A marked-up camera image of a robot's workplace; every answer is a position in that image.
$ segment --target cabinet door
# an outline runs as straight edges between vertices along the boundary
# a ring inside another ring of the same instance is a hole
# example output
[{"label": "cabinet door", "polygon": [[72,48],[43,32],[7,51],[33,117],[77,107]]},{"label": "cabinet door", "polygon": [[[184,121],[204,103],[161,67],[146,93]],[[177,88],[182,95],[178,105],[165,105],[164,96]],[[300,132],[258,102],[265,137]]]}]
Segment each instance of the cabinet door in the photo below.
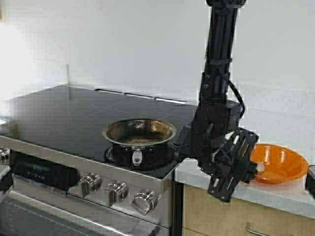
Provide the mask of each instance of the cabinet door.
[{"label": "cabinet door", "polygon": [[205,190],[185,186],[185,228],[210,236],[252,236],[248,222],[270,236],[315,236],[313,219],[234,198],[222,203]]}]

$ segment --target black glass cooktop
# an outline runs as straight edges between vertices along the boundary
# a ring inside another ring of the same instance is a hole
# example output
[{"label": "black glass cooktop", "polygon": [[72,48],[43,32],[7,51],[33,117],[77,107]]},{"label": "black glass cooktop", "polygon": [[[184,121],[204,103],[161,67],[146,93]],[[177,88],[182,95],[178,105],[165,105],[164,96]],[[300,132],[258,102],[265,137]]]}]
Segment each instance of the black glass cooktop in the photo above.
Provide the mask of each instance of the black glass cooktop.
[{"label": "black glass cooktop", "polygon": [[[8,117],[14,125],[9,132],[0,129],[0,135],[105,162],[104,152],[111,146],[102,135],[107,125],[123,119],[155,118],[173,124],[179,134],[195,110],[195,106],[59,86],[6,101],[0,118]],[[176,165],[174,161],[137,172],[164,178]]]}]

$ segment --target cabinet handle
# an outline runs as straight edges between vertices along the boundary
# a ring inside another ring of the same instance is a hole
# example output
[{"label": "cabinet handle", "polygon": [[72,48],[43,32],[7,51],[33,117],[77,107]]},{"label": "cabinet handle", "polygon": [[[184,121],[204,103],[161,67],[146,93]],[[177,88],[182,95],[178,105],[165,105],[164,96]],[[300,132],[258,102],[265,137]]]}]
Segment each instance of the cabinet handle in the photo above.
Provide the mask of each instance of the cabinet handle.
[{"label": "cabinet handle", "polygon": [[254,231],[254,230],[251,230],[250,227],[251,227],[250,222],[247,222],[246,230],[247,230],[247,232],[249,232],[249,233],[251,233],[251,234],[253,234],[253,235],[257,235],[257,236],[269,236],[269,235],[265,235],[265,234],[256,232],[256,231]]}]

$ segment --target plastic bowl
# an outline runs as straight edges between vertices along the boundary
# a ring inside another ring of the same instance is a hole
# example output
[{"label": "plastic bowl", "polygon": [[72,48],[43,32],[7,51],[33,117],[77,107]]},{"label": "plastic bowl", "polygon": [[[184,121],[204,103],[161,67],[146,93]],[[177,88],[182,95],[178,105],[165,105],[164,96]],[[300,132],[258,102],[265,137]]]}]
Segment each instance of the plastic bowl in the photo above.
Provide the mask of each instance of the plastic bowl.
[{"label": "plastic bowl", "polygon": [[262,163],[265,170],[256,176],[256,180],[268,184],[278,184],[299,179],[306,175],[308,163],[300,154],[277,145],[257,144],[251,161]]}]

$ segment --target control knob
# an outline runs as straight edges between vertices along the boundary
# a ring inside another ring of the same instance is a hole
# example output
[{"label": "control knob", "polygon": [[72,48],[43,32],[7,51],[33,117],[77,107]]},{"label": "control knob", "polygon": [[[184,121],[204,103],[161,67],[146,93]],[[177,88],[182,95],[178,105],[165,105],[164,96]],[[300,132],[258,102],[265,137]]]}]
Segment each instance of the control knob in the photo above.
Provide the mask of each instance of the control knob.
[{"label": "control knob", "polygon": [[158,196],[154,191],[143,189],[134,196],[131,206],[143,215],[147,215],[158,204]]},{"label": "control knob", "polygon": [[9,165],[10,149],[0,148],[0,165]]},{"label": "control knob", "polygon": [[105,189],[105,205],[111,207],[113,204],[121,203],[128,195],[128,185],[125,182],[114,181],[109,183]]},{"label": "control knob", "polygon": [[95,174],[85,174],[81,177],[78,185],[80,190],[80,196],[86,197],[91,193],[95,193],[101,186],[102,179]]}]

